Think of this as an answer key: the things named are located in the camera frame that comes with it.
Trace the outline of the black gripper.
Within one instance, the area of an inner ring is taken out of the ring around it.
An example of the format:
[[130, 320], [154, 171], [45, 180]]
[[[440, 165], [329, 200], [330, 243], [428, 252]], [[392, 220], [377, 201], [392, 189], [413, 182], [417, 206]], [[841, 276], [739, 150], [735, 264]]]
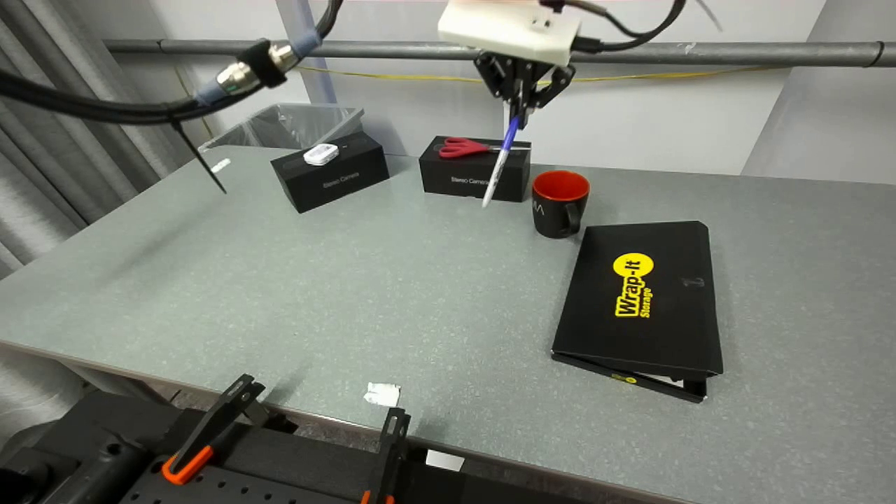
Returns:
[[515, 56], [479, 53], [475, 59], [486, 88], [505, 101], [505, 126], [514, 124], [519, 105], [519, 129], [531, 126], [531, 108], [547, 108], [556, 101], [578, 77], [574, 68], [559, 68]]

